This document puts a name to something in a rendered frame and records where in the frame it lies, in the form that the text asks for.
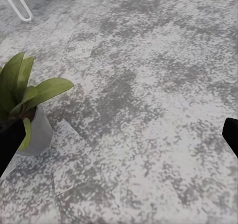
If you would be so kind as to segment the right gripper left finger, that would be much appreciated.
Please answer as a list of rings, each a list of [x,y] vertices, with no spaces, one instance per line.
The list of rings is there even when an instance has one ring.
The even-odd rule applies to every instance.
[[[25,136],[22,118],[0,123],[0,177]]]

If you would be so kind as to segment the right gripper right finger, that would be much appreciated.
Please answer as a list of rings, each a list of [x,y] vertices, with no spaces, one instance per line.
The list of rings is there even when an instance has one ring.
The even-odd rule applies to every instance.
[[[238,158],[238,120],[227,118],[223,126],[222,135]]]

